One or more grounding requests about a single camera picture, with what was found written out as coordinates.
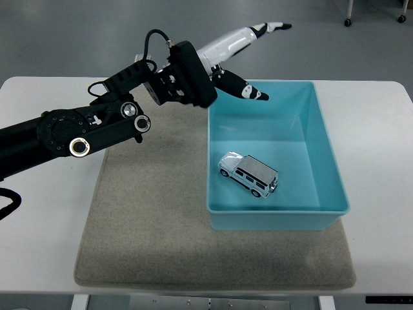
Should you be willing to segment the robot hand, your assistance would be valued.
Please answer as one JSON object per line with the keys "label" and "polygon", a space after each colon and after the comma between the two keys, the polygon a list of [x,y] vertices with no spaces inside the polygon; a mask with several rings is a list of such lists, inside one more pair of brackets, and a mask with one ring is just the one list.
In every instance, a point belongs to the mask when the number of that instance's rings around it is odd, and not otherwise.
{"label": "robot hand", "polygon": [[265,34],[292,28],[289,23],[268,22],[229,32],[197,51],[209,78],[219,90],[240,99],[268,101],[269,96],[221,64],[239,54]]}

